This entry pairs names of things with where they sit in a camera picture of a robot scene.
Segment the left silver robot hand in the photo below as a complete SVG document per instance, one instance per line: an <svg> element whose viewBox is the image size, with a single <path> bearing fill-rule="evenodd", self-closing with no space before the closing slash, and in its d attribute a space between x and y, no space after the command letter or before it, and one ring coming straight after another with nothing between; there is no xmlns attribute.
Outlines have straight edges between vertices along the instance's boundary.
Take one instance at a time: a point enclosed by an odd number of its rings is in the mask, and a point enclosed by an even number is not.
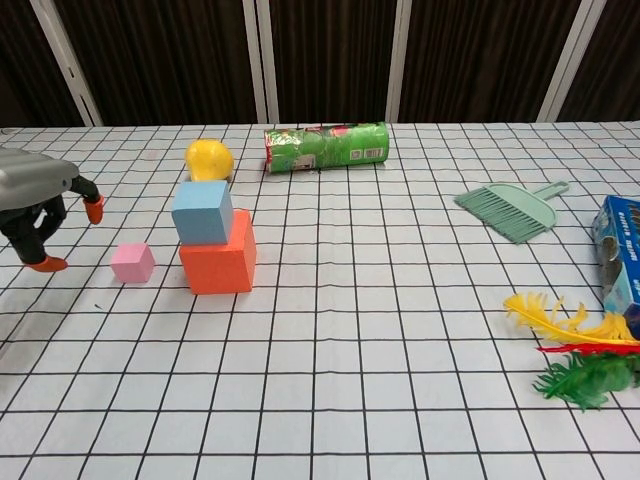
<svg viewBox="0 0 640 480"><path fill-rule="evenodd" d="M22 263L52 273L67 262L46 253L45 242L66 219L63 194L82 197L88 220L102 221L104 197L74 163L21 149L1 150L1 233Z"/></svg>

